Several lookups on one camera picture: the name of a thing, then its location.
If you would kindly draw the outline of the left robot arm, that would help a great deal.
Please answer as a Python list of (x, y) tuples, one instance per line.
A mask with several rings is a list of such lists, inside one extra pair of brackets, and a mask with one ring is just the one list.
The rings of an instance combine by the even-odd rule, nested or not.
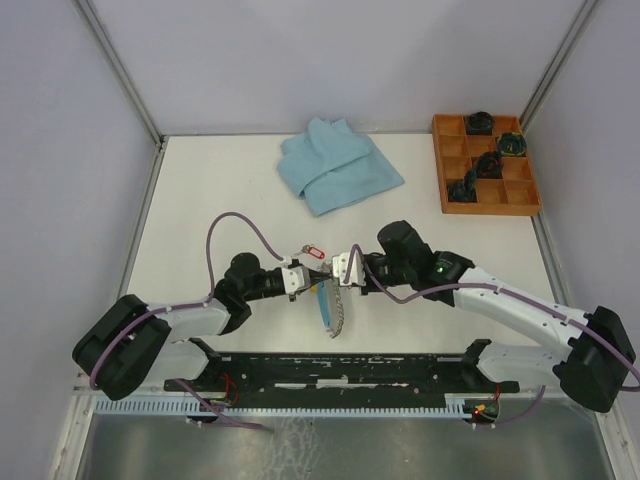
[(221, 366), (204, 336), (239, 329), (251, 316), (251, 301), (293, 299), (331, 278), (329, 269), (310, 269), (297, 260), (266, 270), (256, 255), (240, 253), (202, 301), (171, 306), (149, 305), (134, 294), (119, 298), (77, 342), (72, 359), (89, 376), (90, 387), (114, 401), (145, 383), (175, 378), (209, 390), (219, 383)]

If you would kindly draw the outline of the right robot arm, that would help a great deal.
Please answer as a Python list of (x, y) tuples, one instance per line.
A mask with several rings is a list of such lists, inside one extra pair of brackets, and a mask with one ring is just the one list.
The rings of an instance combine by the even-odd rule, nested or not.
[(434, 251), (405, 220), (395, 221), (377, 235), (379, 253), (365, 254), (353, 246), (339, 279), (362, 292), (409, 286), (418, 298), (482, 315), (532, 340), (530, 346), (477, 340), (469, 360), (458, 368), (467, 389), (516, 382), (540, 390), (558, 388), (589, 410), (608, 412), (621, 392), (636, 393), (627, 377), (637, 377), (636, 354), (622, 321), (599, 306), (592, 312), (548, 302), (517, 289), (471, 260), (450, 251)]

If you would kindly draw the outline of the metal key organizer plate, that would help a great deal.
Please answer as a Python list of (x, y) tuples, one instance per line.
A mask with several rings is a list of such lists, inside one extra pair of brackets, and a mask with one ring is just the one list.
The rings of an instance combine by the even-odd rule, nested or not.
[(346, 312), (342, 294), (348, 287), (333, 276), (330, 262), (323, 262), (320, 271), (329, 275), (328, 279), (316, 285), (320, 315), (329, 337), (335, 339), (341, 335), (344, 327)]

